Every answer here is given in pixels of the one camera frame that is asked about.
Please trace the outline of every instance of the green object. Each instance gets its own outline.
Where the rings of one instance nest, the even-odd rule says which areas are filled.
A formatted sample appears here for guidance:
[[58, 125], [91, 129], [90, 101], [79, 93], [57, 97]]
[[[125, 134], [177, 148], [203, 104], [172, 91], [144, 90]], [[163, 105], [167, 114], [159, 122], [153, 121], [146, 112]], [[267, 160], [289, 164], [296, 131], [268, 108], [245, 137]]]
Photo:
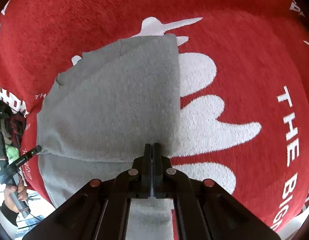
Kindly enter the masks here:
[[19, 156], [19, 150], [13, 146], [7, 145], [6, 144], [6, 152], [7, 152], [7, 157], [9, 160], [12, 160], [13, 162], [17, 160]]

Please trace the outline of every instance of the red blanket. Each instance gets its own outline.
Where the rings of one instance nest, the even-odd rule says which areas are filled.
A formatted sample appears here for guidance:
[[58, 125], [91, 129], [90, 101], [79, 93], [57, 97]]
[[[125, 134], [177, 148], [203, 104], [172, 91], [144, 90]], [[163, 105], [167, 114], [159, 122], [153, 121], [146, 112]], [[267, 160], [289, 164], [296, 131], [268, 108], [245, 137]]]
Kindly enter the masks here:
[[[233, 196], [279, 229], [299, 213], [309, 189], [309, 33], [302, 17], [293, 0], [10, 0], [0, 14], [0, 99], [28, 116], [26, 152], [36, 145], [36, 113], [73, 56], [138, 33], [174, 33], [179, 52], [194, 53], [183, 64], [207, 65], [209, 57], [214, 66], [181, 77], [181, 113], [196, 138], [184, 139], [187, 152], [173, 165], [203, 174], [219, 167]], [[207, 95], [215, 96], [216, 110]], [[37, 158], [23, 168], [49, 200]]]

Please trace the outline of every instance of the white sleeve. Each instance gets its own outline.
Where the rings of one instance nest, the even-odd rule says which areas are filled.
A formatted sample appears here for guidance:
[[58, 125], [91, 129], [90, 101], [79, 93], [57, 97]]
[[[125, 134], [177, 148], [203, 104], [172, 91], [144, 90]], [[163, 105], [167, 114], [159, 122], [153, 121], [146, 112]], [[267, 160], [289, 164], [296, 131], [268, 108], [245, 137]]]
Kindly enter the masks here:
[[11, 237], [11, 239], [15, 239], [18, 227], [13, 225], [1, 212], [0, 210], [0, 224], [5, 229], [7, 234]]

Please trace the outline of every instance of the human hand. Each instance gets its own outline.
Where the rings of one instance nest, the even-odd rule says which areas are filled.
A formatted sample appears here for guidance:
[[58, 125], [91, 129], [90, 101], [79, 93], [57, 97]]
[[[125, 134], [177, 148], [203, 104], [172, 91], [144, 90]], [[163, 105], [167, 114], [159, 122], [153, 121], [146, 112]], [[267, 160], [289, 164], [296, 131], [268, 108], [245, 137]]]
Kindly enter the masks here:
[[18, 176], [19, 176], [19, 181], [20, 181], [18, 187], [13, 186], [13, 185], [6, 185], [6, 188], [4, 189], [5, 205], [7, 206], [7, 208], [9, 208], [15, 213], [19, 213], [19, 210], [16, 207], [15, 203], [13, 202], [10, 194], [18, 190], [19, 200], [26, 201], [28, 199], [27, 188], [25, 187], [25, 184], [22, 180], [21, 175], [18, 174]]

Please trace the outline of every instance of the folded gray shirt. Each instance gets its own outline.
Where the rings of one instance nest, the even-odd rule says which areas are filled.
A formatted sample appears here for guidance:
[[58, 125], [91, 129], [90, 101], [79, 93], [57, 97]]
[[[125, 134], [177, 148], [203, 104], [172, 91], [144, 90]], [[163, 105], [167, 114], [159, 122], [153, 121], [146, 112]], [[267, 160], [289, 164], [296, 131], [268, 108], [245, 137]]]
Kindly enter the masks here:
[[[180, 70], [176, 37], [119, 40], [58, 75], [37, 115], [39, 169], [56, 207], [93, 178], [115, 178], [159, 142], [179, 149]], [[169, 200], [135, 200], [127, 239], [172, 239]]]

